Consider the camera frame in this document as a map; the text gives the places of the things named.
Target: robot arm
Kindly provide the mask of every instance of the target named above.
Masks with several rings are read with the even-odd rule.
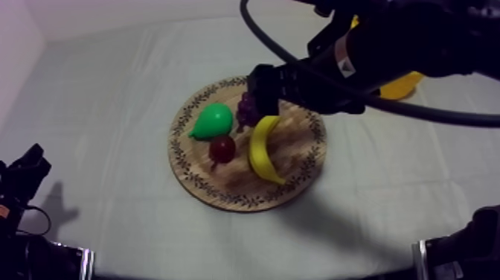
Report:
[[[332,10],[335,14],[310,41],[309,57],[301,62],[350,92],[378,95],[381,86],[411,71],[430,77],[476,71],[500,80],[497,1],[303,1],[314,4],[322,16]],[[350,30],[354,15],[360,24]],[[258,65],[249,75],[249,91],[264,115],[278,114],[279,99],[321,114],[359,114],[365,107],[358,98],[350,99],[349,92],[332,90],[324,79],[291,63]]]

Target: grape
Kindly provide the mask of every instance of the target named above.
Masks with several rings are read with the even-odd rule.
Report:
[[[234,159],[235,154],[236,144],[230,136],[217,136],[212,139],[208,151],[208,156],[214,161],[212,169],[214,169],[218,163],[230,162]]]
[[[244,92],[243,95],[241,95],[241,100],[248,102],[251,99],[251,96],[248,92]]]
[[[257,111],[257,107],[255,106],[255,98],[248,92],[244,92],[241,101],[238,102],[236,113],[236,119],[239,123],[237,132],[243,132],[245,126],[255,127],[262,117],[262,114]]]

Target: decorative border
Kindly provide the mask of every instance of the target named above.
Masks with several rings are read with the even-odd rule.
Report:
[[[218,89],[224,89],[232,86],[242,86],[245,84],[245,77],[234,77],[229,80],[220,81],[217,85],[209,86],[203,93],[195,96],[187,106],[182,108],[183,113],[172,128],[172,135],[174,137],[170,141],[170,149],[172,149],[173,155],[175,156],[175,165],[180,167],[183,171],[182,176],[184,176],[184,178],[182,179],[194,182],[194,187],[204,191],[209,197],[217,198],[224,203],[246,206],[250,209],[252,207],[259,206],[262,203],[269,203],[271,201],[278,200],[283,195],[293,192],[302,182],[310,179],[317,165],[319,146],[312,146],[308,151],[306,159],[301,163],[301,171],[299,175],[289,178],[285,185],[277,185],[274,190],[267,191],[263,197],[258,195],[248,197],[245,194],[223,193],[207,182],[207,180],[202,178],[199,174],[195,174],[191,170],[191,163],[186,160],[186,153],[181,148],[181,142],[179,141],[179,137],[184,132],[186,124],[193,117],[193,109],[198,108],[202,102],[208,100],[211,95],[217,92]],[[309,120],[309,129],[313,134],[316,144],[324,143],[325,133],[321,128],[320,117],[313,112],[308,112],[307,119]]]

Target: green pear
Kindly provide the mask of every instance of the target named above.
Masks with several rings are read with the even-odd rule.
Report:
[[[206,106],[199,114],[189,137],[211,139],[228,135],[233,127],[233,113],[225,104],[213,103]]]

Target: purple grapes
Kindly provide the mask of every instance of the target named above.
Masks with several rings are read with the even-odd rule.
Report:
[[[236,112],[236,119],[239,123],[237,132],[243,132],[245,126],[255,127],[262,117],[263,115],[257,111],[254,97],[248,92],[244,92],[241,101],[238,102],[238,110]]]

